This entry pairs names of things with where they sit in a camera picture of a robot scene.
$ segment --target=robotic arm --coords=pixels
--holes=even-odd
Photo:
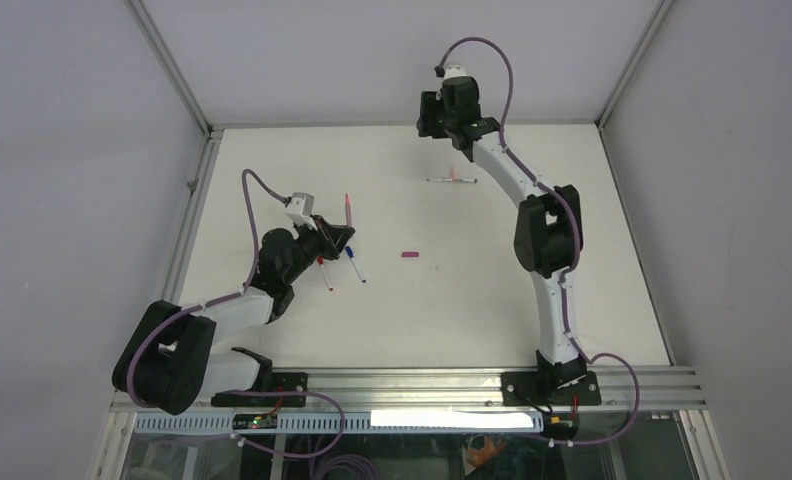
[[[571,341],[577,338],[573,272],[564,273],[574,261],[573,225],[582,238],[578,191],[572,185],[554,186],[536,174],[541,184],[553,186],[566,201],[578,220],[572,222],[556,196],[538,188],[538,182],[508,156],[500,143],[499,122],[481,116],[475,79],[460,65],[450,64],[436,72],[442,77],[441,89],[422,93],[417,130],[420,137],[451,139],[452,146],[487,171],[517,206],[514,252],[531,275],[540,316],[536,389],[548,396],[587,374],[586,361]]]
[[[211,349],[241,330],[277,320],[293,301],[292,283],[302,272],[317,257],[340,256],[355,229],[331,225],[314,215],[313,202],[306,193],[287,199],[285,213],[293,221],[296,237],[283,228],[267,232],[254,276],[240,292],[183,312],[163,300],[149,305],[114,368],[114,387],[129,391],[128,370],[137,357],[134,393],[149,406],[173,415],[199,396],[213,397],[216,403],[227,402],[220,392],[229,390],[271,391],[271,360],[243,348]]]

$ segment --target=blue marker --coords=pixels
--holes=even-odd
[[[361,273],[361,267],[358,266],[358,263],[355,261],[355,252],[352,251],[352,247],[346,245],[346,255],[349,255],[349,261],[352,262],[352,266],[355,267],[355,273],[358,274],[358,278],[361,279],[362,283],[367,283],[367,279],[364,278],[364,274]]]

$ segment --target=black mounting plate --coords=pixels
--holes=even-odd
[[[532,404],[569,407],[573,404],[573,394],[576,394],[580,407],[593,407],[602,404],[599,383],[593,372],[587,372],[585,377],[574,385],[551,392],[548,398],[544,398],[544,395],[538,390],[539,379],[537,371],[502,373],[502,403],[506,407],[528,407]]]
[[[305,372],[273,372],[272,374],[272,390],[278,390],[279,387],[285,392],[297,392],[308,389],[308,374]],[[283,397],[284,402],[281,408],[302,408],[306,404],[308,397],[304,395],[293,395]],[[233,395],[228,393],[217,393],[211,398],[212,407],[254,407],[254,408],[269,408],[275,406],[278,401],[275,397],[244,397],[242,395]]]

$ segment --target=glass panel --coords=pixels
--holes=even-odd
[[[580,413],[576,438],[604,437],[624,421],[624,414]],[[247,438],[275,446],[274,435]],[[310,434],[282,440],[285,451],[307,453],[333,438]],[[122,480],[267,480],[272,456],[241,449],[227,435],[137,434],[126,465]],[[678,422],[668,413],[641,414],[626,435],[597,447],[550,449],[544,441],[512,434],[344,435],[334,449],[313,461],[286,459],[280,478],[693,480],[692,471]]]

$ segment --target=cable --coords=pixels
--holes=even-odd
[[[528,397],[526,397],[522,393],[520,393],[519,389],[514,389],[514,395],[516,395],[516,397],[519,398],[521,401],[527,403],[529,407],[537,410],[540,413],[545,413],[547,415],[552,415],[552,413],[554,412],[554,410],[552,410],[552,405],[547,403],[544,406],[540,406],[537,403],[531,401],[531,399],[529,399]]]
[[[225,393],[228,393],[228,394],[231,394],[231,395],[239,395],[241,397],[315,397],[315,398],[319,398],[319,399],[325,400],[326,402],[332,404],[334,406],[334,408],[337,409],[337,413],[340,415],[340,427],[337,430],[337,435],[334,437],[334,440],[332,440],[331,443],[329,443],[328,445],[323,447],[321,450],[317,450],[315,452],[310,452],[310,453],[279,452],[278,450],[274,450],[274,449],[269,448],[269,447],[264,447],[263,445],[258,445],[257,443],[254,443],[252,441],[247,440],[245,437],[240,439],[240,441],[243,444],[248,445],[250,447],[254,447],[254,448],[256,448],[256,449],[258,449],[258,450],[260,450],[262,452],[270,453],[272,455],[281,455],[281,456],[283,456],[285,458],[302,458],[302,459],[304,459],[304,458],[318,457],[318,456],[328,452],[332,448],[334,448],[334,446],[337,445],[337,442],[339,442],[340,438],[343,436],[343,432],[346,430],[346,414],[343,412],[343,408],[340,406],[339,403],[337,403],[337,400],[335,400],[332,397],[329,397],[328,395],[322,394],[322,393],[317,393],[317,392],[291,392],[291,391],[288,391],[288,392],[249,392],[249,391],[245,391],[245,390],[230,390],[230,391],[225,392]]]
[[[254,171],[248,168],[243,170],[243,173],[240,176],[243,182],[243,198],[246,201],[246,211],[249,216],[249,225],[252,228],[252,241],[254,242],[254,255],[253,255],[254,260],[252,261],[252,268],[249,271],[249,276],[246,279],[246,283],[243,284],[244,289],[249,288],[249,284],[252,283],[252,279],[254,278],[255,273],[257,271],[258,257],[260,255],[260,250],[258,248],[258,231],[257,228],[255,227],[255,214],[252,211],[252,200],[249,197],[249,188],[248,185],[246,184],[246,175],[252,175],[255,178],[255,180],[258,182],[258,184],[260,184],[260,186],[263,187],[263,189],[270,196],[272,196],[279,202],[282,202],[284,204],[287,203],[287,197],[283,197],[275,193],[275,191],[269,188]],[[146,402],[141,400],[140,397],[137,396],[136,389],[134,388],[134,374],[137,371],[137,363],[139,363],[139,360],[143,358],[143,355],[146,353],[146,350],[149,348],[149,345],[152,345],[154,343],[154,340],[158,337],[158,335],[161,334],[161,332],[169,328],[170,325],[172,325],[173,323],[175,323],[185,315],[199,312],[205,308],[213,307],[215,305],[219,305],[220,303],[225,303],[229,300],[233,300],[241,296],[243,296],[242,292],[229,293],[227,295],[223,295],[221,297],[208,300],[207,302],[204,303],[204,306],[193,305],[192,307],[182,308],[177,313],[173,314],[172,316],[161,322],[160,325],[155,327],[155,329],[152,330],[146,336],[146,338],[143,340],[143,343],[141,343],[140,346],[137,348],[137,351],[134,352],[134,356],[131,358],[131,362],[128,364],[128,372],[126,373],[125,376],[125,387],[128,396],[131,397],[131,401],[140,407],[151,407],[151,405],[147,404]]]
[[[378,469],[365,457],[355,454],[337,455],[317,468],[313,480],[322,480],[334,470],[343,470],[359,480],[378,480]]]
[[[276,392],[283,392],[284,389],[281,387],[277,387],[275,389]],[[272,410],[267,413],[267,415],[272,415],[273,413],[277,412],[281,408],[281,404],[284,403],[284,397],[279,398],[277,402],[275,402],[275,406],[272,407]]]
[[[505,98],[505,108],[502,110],[502,118],[499,121],[499,144],[502,146],[502,149],[505,151],[505,154],[507,154],[508,157],[511,159],[511,161],[513,161],[514,164],[517,166],[517,168],[519,168],[523,172],[523,174],[525,174],[525,176],[528,177],[529,180],[531,180],[534,186],[539,188],[541,191],[551,195],[552,198],[554,198],[555,201],[557,201],[561,205],[561,207],[564,209],[564,214],[567,216],[567,218],[570,221],[570,226],[572,228],[572,234],[573,234],[573,260],[570,263],[570,266],[564,269],[561,272],[561,274],[558,276],[558,284],[561,287],[561,312],[564,321],[564,334],[570,340],[570,344],[573,346],[573,348],[576,349],[576,351],[579,353],[579,355],[582,356],[582,358],[585,360],[585,362],[587,362],[588,365],[593,365],[593,363],[599,360],[600,358],[613,358],[614,360],[620,362],[624,367],[626,367],[626,370],[629,371],[629,375],[631,375],[632,377],[632,382],[634,383],[634,391],[635,391],[635,402],[634,402],[634,408],[632,408],[631,414],[629,415],[629,418],[626,421],[626,423],[622,427],[620,427],[619,430],[617,430],[611,435],[608,435],[605,438],[601,438],[598,440],[585,440],[582,442],[576,442],[576,444],[600,445],[602,443],[610,442],[620,437],[621,435],[626,433],[629,428],[631,428],[632,424],[634,423],[635,417],[637,417],[637,413],[640,410],[640,383],[638,382],[637,374],[635,373],[632,366],[619,355],[603,352],[594,355],[592,358],[588,357],[587,354],[584,352],[584,349],[581,347],[581,345],[579,345],[578,340],[574,338],[572,335],[570,335],[572,333],[572,328],[570,327],[569,308],[567,305],[568,300],[567,300],[566,280],[567,280],[567,275],[572,273],[576,269],[576,267],[578,267],[579,257],[581,256],[581,235],[579,234],[578,220],[576,219],[576,216],[573,213],[572,207],[570,207],[570,204],[567,203],[564,197],[562,197],[554,189],[549,188],[543,182],[538,180],[537,175],[535,175],[534,172],[532,172],[531,169],[529,169],[526,166],[526,164],[523,163],[519,157],[517,157],[517,154],[514,153],[510,149],[510,147],[508,147],[508,142],[505,140],[505,124],[508,121],[508,111],[511,109],[511,99],[514,97],[514,69],[511,67],[511,61],[508,59],[508,56],[505,55],[505,52],[503,52],[498,45],[496,45],[495,43],[491,42],[486,38],[465,37],[453,43],[452,46],[446,50],[446,52],[443,54],[443,58],[440,59],[440,63],[438,64],[438,66],[443,68],[444,64],[446,63],[446,60],[449,58],[449,55],[452,54],[455,48],[467,42],[483,43],[489,46],[490,48],[492,48],[493,50],[495,50],[496,53],[498,53],[499,56],[502,57],[502,61],[505,63],[505,68],[508,70],[508,95]],[[542,436],[538,436],[538,438],[541,438],[546,441],[550,441],[549,439]]]

